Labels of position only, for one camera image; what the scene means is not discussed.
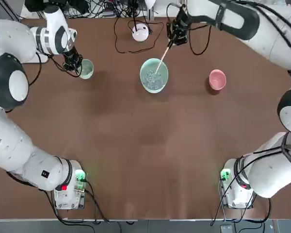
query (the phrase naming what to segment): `green light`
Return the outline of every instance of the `green light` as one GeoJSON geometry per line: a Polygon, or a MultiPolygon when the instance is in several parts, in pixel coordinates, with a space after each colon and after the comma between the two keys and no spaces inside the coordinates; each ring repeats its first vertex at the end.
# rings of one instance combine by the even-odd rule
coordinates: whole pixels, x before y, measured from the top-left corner
{"type": "Polygon", "coordinates": [[[231,174],[231,170],[230,169],[223,169],[221,171],[221,180],[222,181],[226,181],[229,179],[229,176],[231,174]]]}
{"type": "Polygon", "coordinates": [[[81,169],[76,170],[76,179],[77,180],[85,179],[85,172],[81,169]]]}

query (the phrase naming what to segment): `water in bowl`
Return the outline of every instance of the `water in bowl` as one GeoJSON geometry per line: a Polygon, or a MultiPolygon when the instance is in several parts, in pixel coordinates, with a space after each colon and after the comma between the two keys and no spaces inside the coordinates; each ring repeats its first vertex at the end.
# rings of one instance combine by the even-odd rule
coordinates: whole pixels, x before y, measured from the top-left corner
{"type": "Polygon", "coordinates": [[[160,69],[155,74],[156,66],[144,67],[141,71],[141,82],[150,90],[159,90],[163,87],[163,77],[160,74],[160,69]]]}

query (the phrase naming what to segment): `white device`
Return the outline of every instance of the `white device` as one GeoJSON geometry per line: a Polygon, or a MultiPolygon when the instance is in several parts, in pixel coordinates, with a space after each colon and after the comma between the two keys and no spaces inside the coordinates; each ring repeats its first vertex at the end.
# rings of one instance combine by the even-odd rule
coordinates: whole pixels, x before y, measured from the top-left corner
{"type": "MultiPolygon", "coordinates": [[[[148,9],[147,13],[149,14],[149,9],[154,6],[156,0],[145,0],[146,7],[148,9]]],[[[143,42],[149,37],[149,28],[144,23],[137,23],[132,28],[132,37],[135,41],[143,42]]]]}
{"type": "Polygon", "coordinates": [[[145,41],[149,37],[149,28],[144,23],[137,23],[136,27],[132,28],[132,37],[138,42],[145,41]]]}
{"type": "Polygon", "coordinates": [[[82,61],[73,46],[77,33],[68,29],[59,8],[47,8],[45,15],[46,28],[30,29],[0,19],[0,168],[39,189],[54,190],[57,209],[78,209],[85,187],[80,164],[37,148],[4,111],[26,101],[29,84],[22,63],[33,59],[36,47],[43,53],[63,54],[71,67],[82,61]]]}
{"type": "MultiPolygon", "coordinates": [[[[267,5],[291,23],[290,5],[267,5]]],[[[262,8],[291,42],[291,27],[273,13],[262,8]]],[[[257,9],[227,0],[188,0],[187,13],[193,22],[205,22],[226,31],[271,62],[287,69],[291,75],[291,47],[257,9]]],[[[278,133],[257,151],[280,147],[264,153],[250,153],[240,159],[230,159],[221,172],[225,192],[235,175],[254,159],[271,152],[277,155],[262,158],[249,165],[226,191],[224,204],[229,208],[245,208],[253,192],[271,198],[291,183],[291,89],[281,98],[277,108],[281,123],[289,131],[278,133]]]]}

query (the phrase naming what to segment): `light blue bowl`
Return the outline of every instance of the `light blue bowl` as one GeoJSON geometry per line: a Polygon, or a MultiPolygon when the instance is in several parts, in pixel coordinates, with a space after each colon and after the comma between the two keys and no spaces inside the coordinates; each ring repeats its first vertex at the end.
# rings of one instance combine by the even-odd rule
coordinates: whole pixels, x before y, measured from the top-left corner
{"type": "Polygon", "coordinates": [[[141,81],[142,85],[144,86],[145,90],[147,90],[148,92],[153,93],[153,94],[159,93],[166,86],[167,81],[168,81],[167,66],[165,65],[164,62],[162,62],[161,66],[158,70],[158,73],[161,74],[161,76],[162,76],[162,87],[160,87],[159,89],[152,90],[152,89],[149,89],[148,87],[146,87],[145,84],[143,83],[143,76],[146,75],[149,70],[153,70],[155,72],[159,63],[160,63],[160,59],[151,58],[151,59],[145,61],[140,68],[140,81],[141,81]]]}

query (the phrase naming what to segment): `wooden stick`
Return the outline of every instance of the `wooden stick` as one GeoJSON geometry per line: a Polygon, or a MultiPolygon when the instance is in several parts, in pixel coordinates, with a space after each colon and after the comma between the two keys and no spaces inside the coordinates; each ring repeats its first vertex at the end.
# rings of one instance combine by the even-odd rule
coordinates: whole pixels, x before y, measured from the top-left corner
{"type": "Polygon", "coordinates": [[[169,50],[169,47],[166,48],[165,53],[164,53],[163,57],[161,58],[161,61],[160,61],[159,65],[157,66],[157,69],[156,69],[156,71],[155,71],[155,74],[156,74],[157,71],[159,70],[159,68],[160,68],[160,66],[161,66],[161,64],[162,64],[162,62],[163,62],[163,60],[164,60],[164,57],[166,56],[168,50],[169,50]]]}

